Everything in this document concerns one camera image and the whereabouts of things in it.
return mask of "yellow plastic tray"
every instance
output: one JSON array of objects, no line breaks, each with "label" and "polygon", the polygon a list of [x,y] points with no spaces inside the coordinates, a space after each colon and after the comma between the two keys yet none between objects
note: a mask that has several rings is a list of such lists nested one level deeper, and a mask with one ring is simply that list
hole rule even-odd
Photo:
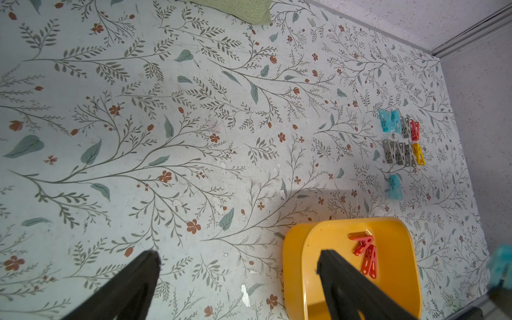
[{"label": "yellow plastic tray", "polygon": [[370,232],[377,247],[377,279],[368,279],[413,316],[421,316],[421,286],[414,245],[398,218],[366,218],[298,224],[283,244],[286,312],[290,320],[330,320],[316,265],[323,249],[334,249],[357,270],[364,254],[353,251],[349,234]]}]

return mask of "blue clothespin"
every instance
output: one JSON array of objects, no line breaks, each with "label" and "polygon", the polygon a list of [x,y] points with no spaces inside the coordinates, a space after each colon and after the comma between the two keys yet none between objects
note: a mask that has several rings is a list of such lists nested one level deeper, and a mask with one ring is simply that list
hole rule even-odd
[{"label": "blue clothespin", "polygon": [[402,200],[402,187],[400,186],[400,178],[398,175],[389,176],[389,197],[391,199]]},{"label": "blue clothespin", "polygon": [[512,289],[512,246],[501,245],[493,253],[487,268],[490,271],[489,288]]},{"label": "blue clothespin", "polygon": [[391,112],[391,128],[395,130],[395,132],[402,133],[402,125],[400,123],[400,111],[393,110]]},{"label": "blue clothespin", "polygon": [[384,132],[390,132],[393,127],[391,123],[391,114],[389,111],[386,111],[384,109],[379,110],[379,118],[380,118],[380,124],[382,125],[382,131]]}]

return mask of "green fabric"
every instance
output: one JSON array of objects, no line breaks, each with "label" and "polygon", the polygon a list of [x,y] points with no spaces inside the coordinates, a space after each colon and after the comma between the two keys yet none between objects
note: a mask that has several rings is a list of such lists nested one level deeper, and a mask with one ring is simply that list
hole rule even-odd
[{"label": "green fabric", "polygon": [[189,0],[198,5],[215,8],[253,25],[270,24],[272,0]]}]

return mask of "floral tablecloth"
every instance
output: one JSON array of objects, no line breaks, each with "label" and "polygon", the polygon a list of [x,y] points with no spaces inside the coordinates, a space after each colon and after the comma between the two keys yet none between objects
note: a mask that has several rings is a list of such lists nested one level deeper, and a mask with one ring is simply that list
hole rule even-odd
[{"label": "floral tablecloth", "polygon": [[[0,318],[61,318],[155,249],[148,318],[287,319],[289,228],[375,216],[411,232],[423,318],[481,295],[488,251],[439,60],[304,1],[271,13],[2,0]],[[380,109],[421,123],[426,166],[386,164],[382,139],[404,139]]]}]

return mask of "red clothespin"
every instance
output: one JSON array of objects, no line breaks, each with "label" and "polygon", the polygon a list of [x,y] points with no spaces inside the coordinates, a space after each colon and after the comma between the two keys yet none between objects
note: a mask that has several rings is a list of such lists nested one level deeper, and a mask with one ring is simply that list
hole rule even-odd
[{"label": "red clothespin", "polygon": [[364,237],[349,237],[350,240],[356,240],[359,241],[359,245],[354,250],[354,254],[359,256],[362,254],[362,252],[365,250],[365,248],[372,244],[375,239],[373,239],[372,235],[366,235]]},{"label": "red clothespin", "polygon": [[370,275],[372,279],[377,278],[377,247],[373,244],[369,245],[368,249],[366,249],[361,272],[364,275]]},{"label": "red clothespin", "polygon": [[413,141],[419,140],[419,122],[411,120],[411,139]]}]

